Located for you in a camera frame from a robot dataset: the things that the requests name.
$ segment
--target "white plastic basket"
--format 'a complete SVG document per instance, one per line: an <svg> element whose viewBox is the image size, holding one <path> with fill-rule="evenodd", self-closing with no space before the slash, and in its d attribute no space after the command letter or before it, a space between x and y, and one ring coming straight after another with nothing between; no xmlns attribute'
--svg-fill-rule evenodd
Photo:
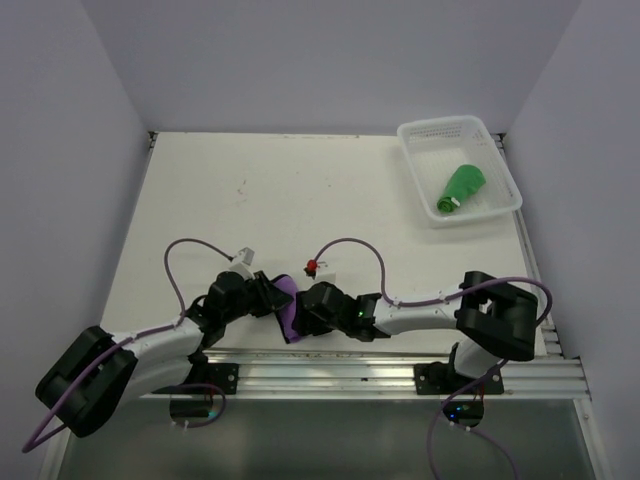
<svg viewBox="0 0 640 480"><path fill-rule="evenodd" d="M487 128L477 117L444 117L398 128L404 156L422 205L434 226L458 225L518 210L522 196ZM449 214L437 208L447 182L464 164L482 170L487 183Z"/></svg>

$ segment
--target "green object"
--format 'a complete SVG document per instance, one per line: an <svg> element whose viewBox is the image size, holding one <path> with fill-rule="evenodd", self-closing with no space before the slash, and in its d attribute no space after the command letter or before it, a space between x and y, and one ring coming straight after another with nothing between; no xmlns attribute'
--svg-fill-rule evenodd
<svg viewBox="0 0 640 480"><path fill-rule="evenodd" d="M482 171L474 165L462 165L449 179L438 200L438 210L451 213L487 183Z"/></svg>

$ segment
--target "purple cloth with black edge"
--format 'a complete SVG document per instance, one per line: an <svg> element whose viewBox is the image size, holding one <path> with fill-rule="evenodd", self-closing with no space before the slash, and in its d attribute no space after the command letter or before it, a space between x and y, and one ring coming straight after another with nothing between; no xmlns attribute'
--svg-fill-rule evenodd
<svg viewBox="0 0 640 480"><path fill-rule="evenodd" d="M284 293L288 293L293 297L293 302L276 312L276 318L280 324L282 335L287 343L299 342L302 337L293 329L293 320L296 318L296 293L298 286L296 282L288 275L278 278L273 284Z"/></svg>

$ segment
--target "tabletop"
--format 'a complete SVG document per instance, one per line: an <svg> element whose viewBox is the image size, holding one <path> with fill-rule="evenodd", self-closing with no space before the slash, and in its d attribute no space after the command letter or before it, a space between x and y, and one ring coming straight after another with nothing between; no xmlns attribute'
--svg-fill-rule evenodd
<svg viewBox="0 0 640 480"><path fill-rule="evenodd" d="M395 137L160 133L101 325L131 331L177 316L162 257L178 238L200 238L231 254L250 247L256 252L252 268L269 278L291 275L307 289L306 262L346 236L378 248L392 295L426 296L460 283L468 270L527 274L512 215L430 227ZM379 266L367 249L340 244L322 259L346 293L380 290ZM187 304L227 265L190 244L177 246L170 263ZM457 331L431 330L363 343L332 332L287 345L268 316L236 320L214 348L446 354L462 338ZM539 334L536 354L545 353Z"/></svg>

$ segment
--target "metal frame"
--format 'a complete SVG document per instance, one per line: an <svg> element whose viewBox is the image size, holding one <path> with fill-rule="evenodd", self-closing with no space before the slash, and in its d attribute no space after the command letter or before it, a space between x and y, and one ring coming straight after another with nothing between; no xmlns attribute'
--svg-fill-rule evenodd
<svg viewBox="0 0 640 480"><path fill-rule="evenodd" d="M502 136L492 135L506 161ZM155 136L151 137L149 157ZM540 279L538 267L521 212L514 213L516 229L528 274ZM595 477L610 480L611 470L595 425L589 389L579 360L566 360L551 318L541 326L548 356L529 363L510 363L503 369L505 394L492 400L573 400ZM413 365L447 361L446 356L380 355L268 351L206 352L210 363L240 366L236 397L249 399L371 399L434 400L444 396L418 396L413 382ZM160 395L143 398L158 399ZM49 442L40 480L58 478L70 434Z"/></svg>

